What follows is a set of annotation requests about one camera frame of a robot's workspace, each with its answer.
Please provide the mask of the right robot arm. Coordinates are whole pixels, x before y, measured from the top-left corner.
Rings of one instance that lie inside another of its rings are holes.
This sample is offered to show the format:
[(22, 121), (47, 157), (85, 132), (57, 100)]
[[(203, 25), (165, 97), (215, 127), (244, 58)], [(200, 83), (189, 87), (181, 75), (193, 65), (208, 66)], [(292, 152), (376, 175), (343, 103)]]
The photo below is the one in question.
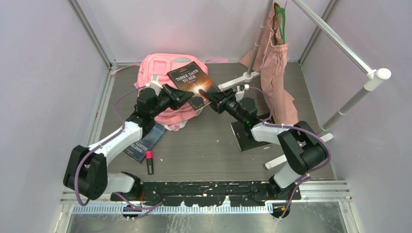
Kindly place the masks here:
[(294, 125), (271, 124), (258, 118), (252, 98), (237, 101), (232, 90), (199, 92), (210, 101), (215, 112), (227, 112), (236, 119), (249, 138), (281, 146), (287, 163), (269, 179), (273, 198), (284, 198), (291, 185), (298, 186), (309, 180), (311, 172), (330, 163), (330, 148), (305, 121)]

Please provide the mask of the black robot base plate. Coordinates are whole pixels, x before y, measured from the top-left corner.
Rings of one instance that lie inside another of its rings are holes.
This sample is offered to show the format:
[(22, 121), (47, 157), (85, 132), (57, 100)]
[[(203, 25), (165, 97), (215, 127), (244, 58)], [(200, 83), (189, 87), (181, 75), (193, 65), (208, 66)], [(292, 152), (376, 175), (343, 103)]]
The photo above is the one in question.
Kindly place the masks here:
[(142, 201), (154, 206), (187, 207), (222, 206), (225, 200), (231, 207), (263, 206), (267, 201), (287, 201), (301, 198), (299, 190), (292, 184), (281, 189), (274, 182), (267, 181), (222, 181), (222, 182), (143, 182), (129, 193), (112, 194), (112, 201), (126, 198), (128, 201)]

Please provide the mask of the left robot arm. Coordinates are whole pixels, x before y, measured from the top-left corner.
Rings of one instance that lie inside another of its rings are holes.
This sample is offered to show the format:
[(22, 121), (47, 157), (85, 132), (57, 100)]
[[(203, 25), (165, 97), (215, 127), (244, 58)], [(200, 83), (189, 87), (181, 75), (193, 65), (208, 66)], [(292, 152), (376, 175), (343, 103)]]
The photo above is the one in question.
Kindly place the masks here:
[(69, 158), (63, 184), (75, 192), (81, 206), (103, 194), (114, 194), (122, 200), (137, 200), (142, 193), (139, 177), (128, 172), (109, 173), (108, 165), (132, 143), (144, 138), (154, 127), (155, 117), (170, 108), (178, 110), (194, 95), (168, 84), (159, 92), (139, 87), (132, 114), (122, 120), (119, 129), (90, 146), (76, 146)]

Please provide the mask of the Moon and Sixpence book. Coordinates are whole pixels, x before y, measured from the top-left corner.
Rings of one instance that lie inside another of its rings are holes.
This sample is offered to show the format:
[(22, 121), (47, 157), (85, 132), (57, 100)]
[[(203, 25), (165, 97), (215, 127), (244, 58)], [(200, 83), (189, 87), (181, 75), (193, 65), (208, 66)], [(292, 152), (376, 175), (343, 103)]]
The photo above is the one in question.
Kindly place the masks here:
[(268, 118), (269, 113), (259, 115), (257, 117), (252, 117), (247, 120), (247, 123), (241, 123), (239, 121), (232, 122), (230, 124), (233, 135), (237, 141), (238, 147), (241, 151), (253, 149), (256, 147), (264, 146), (269, 144), (268, 142), (259, 142), (255, 141), (254, 138), (249, 135), (246, 129), (251, 129), (257, 123), (260, 123), (262, 120)]

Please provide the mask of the Three Days to See book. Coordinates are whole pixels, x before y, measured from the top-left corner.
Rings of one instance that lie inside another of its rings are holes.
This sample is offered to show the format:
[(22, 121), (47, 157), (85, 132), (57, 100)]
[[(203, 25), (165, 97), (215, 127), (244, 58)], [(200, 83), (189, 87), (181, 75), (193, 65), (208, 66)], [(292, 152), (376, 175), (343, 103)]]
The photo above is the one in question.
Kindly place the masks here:
[(210, 104), (210, 101), (203, 96), (200, 90), (204, 92), (220, 92), (218, 86), (195, 61), (171, 70), (167, 75), (177, 89), (193, 93), (188, 103), (195, 111)]

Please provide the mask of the pink student backpack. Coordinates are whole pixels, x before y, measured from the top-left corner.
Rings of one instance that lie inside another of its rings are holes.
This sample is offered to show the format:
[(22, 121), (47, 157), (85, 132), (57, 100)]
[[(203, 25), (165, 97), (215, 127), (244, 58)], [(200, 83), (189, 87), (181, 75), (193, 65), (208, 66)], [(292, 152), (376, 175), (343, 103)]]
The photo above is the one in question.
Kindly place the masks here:
[[(190, 62), (196, 62), (197, 65), (208, 73), (208, 68), (202, 61), (192, 55), (154, 53), (148, 55), (141, 63), (137, 82), (135, 87), (145, 86), (151, 81), (157, 81), (159, 84), (168, 84), (175, 88), (174, 83), (170, 80), (167, 73), (171, 70), (183, 67)], [(198, 116), (202, 109), (194, 110), (187, 102), (178, 110), (168, 108), (154, 119), (169, 131), (178, 131), (185, 126), (188, 120)]]

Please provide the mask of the Nineteen Eighty-Four blue book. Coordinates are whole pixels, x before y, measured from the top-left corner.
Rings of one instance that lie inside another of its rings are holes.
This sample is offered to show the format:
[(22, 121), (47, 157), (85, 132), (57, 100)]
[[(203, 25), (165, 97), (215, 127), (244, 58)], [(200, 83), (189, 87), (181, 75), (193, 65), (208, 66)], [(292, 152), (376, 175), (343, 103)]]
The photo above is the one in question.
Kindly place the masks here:
[(165, 132), (166, 128), (156, 123), (145, 137), (129, 145), (122, 153), (141, 164), (146, 158), (146, 153), (153, 150)]

